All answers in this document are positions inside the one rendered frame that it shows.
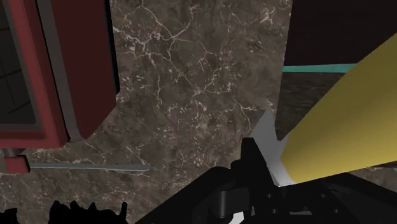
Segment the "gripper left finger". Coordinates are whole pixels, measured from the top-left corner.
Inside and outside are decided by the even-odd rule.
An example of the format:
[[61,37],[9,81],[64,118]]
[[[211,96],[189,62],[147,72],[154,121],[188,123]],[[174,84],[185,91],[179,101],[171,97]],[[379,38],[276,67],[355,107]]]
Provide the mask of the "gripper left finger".
[[274,184],[255,140],[244,138],[240,159],[210,168],[135,224],[228,224],[235,213],[271,214]]

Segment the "yellow-handled tool with grey blade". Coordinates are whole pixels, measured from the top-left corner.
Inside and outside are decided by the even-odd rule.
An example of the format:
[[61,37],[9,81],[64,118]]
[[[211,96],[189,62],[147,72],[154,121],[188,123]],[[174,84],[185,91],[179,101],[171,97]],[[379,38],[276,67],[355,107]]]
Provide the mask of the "yellow-handled tool with grey blade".
[[277,186],[397,161],[397,33],[345,73],[282,140],[271,111],[251,137]]

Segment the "black jagged object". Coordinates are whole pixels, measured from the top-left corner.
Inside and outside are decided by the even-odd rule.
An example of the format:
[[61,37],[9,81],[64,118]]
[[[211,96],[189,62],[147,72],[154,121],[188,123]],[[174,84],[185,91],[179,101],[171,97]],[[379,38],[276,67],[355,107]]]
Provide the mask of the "black jagged object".
[[69,206],[55,200],[50,208],[48,224],[128,224],[126,202],[122,203],[119,214],[110,209],[99,210],[95,203],[88,209],[72,201]]

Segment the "red appliance with dark window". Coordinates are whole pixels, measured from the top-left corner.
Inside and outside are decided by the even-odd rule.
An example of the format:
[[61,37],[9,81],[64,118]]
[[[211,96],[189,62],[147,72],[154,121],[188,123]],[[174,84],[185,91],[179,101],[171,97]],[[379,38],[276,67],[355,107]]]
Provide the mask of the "red appliance with dark window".
[[0,148],[86,139],[119,89],[109,0],[0,0]]

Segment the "dark box with teal edge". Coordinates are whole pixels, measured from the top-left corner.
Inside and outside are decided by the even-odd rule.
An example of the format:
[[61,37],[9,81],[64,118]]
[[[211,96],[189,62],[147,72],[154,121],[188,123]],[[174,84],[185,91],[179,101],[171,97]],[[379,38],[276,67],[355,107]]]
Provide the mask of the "dark box with teal edge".
[[397,0],[293,0],[285,72],[345,73],[397,33]]

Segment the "red-handled knife with grey blade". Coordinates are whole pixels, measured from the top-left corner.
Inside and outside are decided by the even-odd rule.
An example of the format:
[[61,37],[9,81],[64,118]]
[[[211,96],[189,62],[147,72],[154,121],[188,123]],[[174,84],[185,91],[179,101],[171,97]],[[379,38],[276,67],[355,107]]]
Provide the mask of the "red-handled knife with grey blade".
[[145,164],[127,164],[127,165],[94,165],[81,163],[38,163],[30,164],[24,155],[15,157],[4,157],[6,170],[10,174],[28,173],[31,169],[93,169],[106,171],[130,171],[143,172],[150,168]]

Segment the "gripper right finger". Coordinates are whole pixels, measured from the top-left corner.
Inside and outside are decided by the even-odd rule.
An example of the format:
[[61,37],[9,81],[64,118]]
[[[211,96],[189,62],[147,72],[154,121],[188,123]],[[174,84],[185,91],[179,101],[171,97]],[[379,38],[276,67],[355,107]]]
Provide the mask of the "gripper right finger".
[[349,173],[310,183],[326,224],[397,224],[397,192]]

